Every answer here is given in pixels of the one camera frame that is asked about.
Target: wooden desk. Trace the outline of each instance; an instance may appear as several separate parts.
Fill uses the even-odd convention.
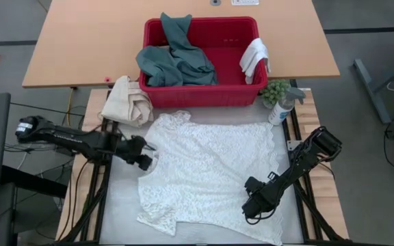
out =
[[[101,119],[99,118],[99,112],[103,109],[103,105],[105,104],[107,98],[107,90],[92,90],[88,102],[88,107],[86,109],[86,116],[83,123],[83,130],[89,131],[101,123]],[[300,132],[302,134],[302,138],[306,138],[309,134],[316,129],[320,123],[317,117],[317,112],[315,110],[314,99],[311,91],[306,92],[306,99],[303,105],[296,106],[296,111],[298,114],[298,122],[300,125]],[[292,124],[289,120],[289,127],[291,127],[290,132],[293,133]],[[74,194],[75,194],[75,182],[77,176],[79,175],[80,169],[83,164],[86,162],[86,159],[81,155],[75,158],[75,162],[73,165],[73,174],[71,179],[71,195],[72,201],[75,201]],[[92,177],[92,170],[93,165],[87,165],[81,174],[77,192],[77,207],[75,209],[75,222],[81,216],[83,205],[85,203],[89,186],[90,180]],[[343,213],[340,207],[339,196],[337,194],[337,189],[335,187],[334,180],[332,179],[332,175],[330,172],[322,166],[317,166],[310,172],[311,175],[311,183],[313,186],[313,193],[315,196],[315,202],[317,208],[328,221],[328,223],[335,229],[335,231],[340,234],[340,236],[344,238],[348,238],[345,220],[343,217]],[[66,219],[68,218],[68,211],[69,211],[69,192],[66,192],[66,199],[65,204],[63,207],[62,215],[60,217],[60,224],[57,230],[57,238],[62,233],[62,230],[65,226]],[[308,213],[308,209],[305,208],[306,211],[306,220],[308,223],[308,231],[310,234],[310,238],[315,238],[313,234],[313,225],[311,220],[311,215]],[[90,229],[88,234],[88,239],[92,239],[94,235],[94,227],[96,223],[96,211],[91,216],[90,220]],[[70,230],[70,222],[69,226],[66,227],[64,235],[66,235]]]
[[[223,0],[53,1],[23,87],[104,85],[122,75],[139,77],[136,55],[144,24],[160,14],[179,17],[251,16],[270,52],[272,78],[335,77],[339,69],[311,0],[262,0],[232,6]]]

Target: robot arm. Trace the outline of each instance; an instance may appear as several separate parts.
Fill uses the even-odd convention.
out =
[[[84,132],[54,123],[41,116],[29,116],[20,119],[16,130],[19,143],[47,141],[82,153],[89,162],[105,165],[112,155],[117,155],[129,164],[139,163],[144,171],[148,169],[152,159],[141,154],[146,145],[143,137],[132,136],[129,140],[121,140],[122,135],[90,131]]]
[[[332,161],[341,151],[341,142],[334,137],[326,127],[315,129],[311,135],[291,153],[293,164],[283,174],[278,176],[270,173],[269,182],[258,181],[249,177],[244,185],[249,199],[242,206],[246,219],[256,219],[264,212],[270,212],[279,205],[284,190],[297,179],[307,174],[321,162]]]

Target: spray bottle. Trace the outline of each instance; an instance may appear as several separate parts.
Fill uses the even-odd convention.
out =
[[[305,93],[298,88],[289,87],[285,91],[285,95],[279,99],[268,116],[268,121],[273,125],[279,125],[287,117],[287,114],[294,108],[296,99],[300,104],[304,104]]]

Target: white work surface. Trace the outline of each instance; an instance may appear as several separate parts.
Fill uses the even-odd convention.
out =
[[[179,109],[155,109],[155,119],[160,113],[174,113]],[[267,122],[270,113],[261,99],[249,107],[211,107],[180,109],[191,113],[191,122],[199,124],[238,125]],[[145,136],[150,124],[142,128],[120,125],[126,135]],[[278,172],[283,173],[289,166],[286,140],[282,126],[272,129],[274,151],[278,153]],[[101,244],[227,244],[227,243],[264,243],[238,232],[216,225],[197,223],[178,223],[176,236],[172,237],[148,225],[136,221],[140,213],[140,199],[137,179],[144,171],[137,166],[126,164],[114,157],[107,192]],[[302,231],[293,187],[289,187],[278,207],[283,214],[283,243],[303,243]]]

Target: succulent plant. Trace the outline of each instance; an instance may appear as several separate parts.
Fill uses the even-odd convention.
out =
[[[290,87],[290,83],[286,79],[269,80],[267,86],[260,91],[264,103],[273,107],[278,100],[285,95],[285,90],[288,87]]]

